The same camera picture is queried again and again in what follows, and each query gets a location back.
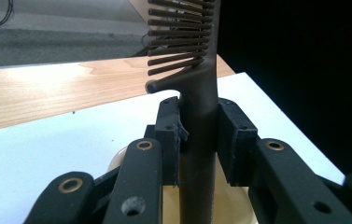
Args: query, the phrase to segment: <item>metal ring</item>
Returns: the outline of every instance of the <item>metal ring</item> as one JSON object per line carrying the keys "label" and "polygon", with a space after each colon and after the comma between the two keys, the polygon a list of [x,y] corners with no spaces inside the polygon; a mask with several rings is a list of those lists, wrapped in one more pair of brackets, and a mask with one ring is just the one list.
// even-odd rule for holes
{"label": "metal ring", "polygon": [[275,150],[275,151],[281,151],[284,149],[283,145],[281,145],[280,143],[278,142],[274,142],[274,141],[271,141],[271,142],[267,142],[266,143],[266,146],[268,148],[270,148],[271,150]]}
{"label": "metal ring", "polygon": [[61,193],[71,193],[79,189],[83,184],[83,180],[78,177],[68,178],[59,185]]}
{"label": "metal ring", "polygon": [[136,146],[138,149],[148,150],[148,149],[152,149],[153,144],[149,141],[141,141],[141,142],[137,143]]}

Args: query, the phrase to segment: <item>light wood surface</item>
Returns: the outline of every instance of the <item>light wood surface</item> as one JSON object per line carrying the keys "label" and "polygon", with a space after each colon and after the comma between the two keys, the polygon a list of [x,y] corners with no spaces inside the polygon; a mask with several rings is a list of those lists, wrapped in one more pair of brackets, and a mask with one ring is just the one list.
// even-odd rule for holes
{"label": "light wood surface", "polygon": [[[148,57],[0,69],[0,128],[146,94]],[[218,77],[234,74],[218,56]]]}

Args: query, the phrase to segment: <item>black cable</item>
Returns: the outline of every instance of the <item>black cable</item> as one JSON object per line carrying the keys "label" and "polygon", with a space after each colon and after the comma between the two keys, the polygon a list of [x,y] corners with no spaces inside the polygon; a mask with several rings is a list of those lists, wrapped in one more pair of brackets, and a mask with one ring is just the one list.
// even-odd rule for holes
{"label": "black cable", "polygon": [[13,0],[7,0],[7,14],[5,15],[5,17],[0,21],[0,26],[3,25],[4,23],[6,23],[10,16],[13,13]]}

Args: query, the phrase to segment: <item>black background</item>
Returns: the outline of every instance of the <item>black background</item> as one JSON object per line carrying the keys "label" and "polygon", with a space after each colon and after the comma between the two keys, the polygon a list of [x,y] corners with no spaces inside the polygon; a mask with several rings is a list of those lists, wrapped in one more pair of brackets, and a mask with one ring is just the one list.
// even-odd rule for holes
{"label": "black background", "polygon": [[352,173],[352,1],[222,1],[218,54]]}

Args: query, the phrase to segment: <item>black comb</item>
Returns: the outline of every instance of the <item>black comb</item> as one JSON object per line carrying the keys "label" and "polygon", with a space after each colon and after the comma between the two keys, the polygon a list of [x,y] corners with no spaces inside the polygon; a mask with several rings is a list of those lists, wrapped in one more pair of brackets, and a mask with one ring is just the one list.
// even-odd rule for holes
{"label": "black comb", "polygon": [[172,75],[147,83],[149,93],[180,92],[179,110],[183,126],[190,133],[180,147],[180,223],[212,223],[215,158],[217,151],[217,39],[220,0],[148,0],[148,14],[155,19],[148,35],[155,58],[148,65],[159,67],[148,75]]}

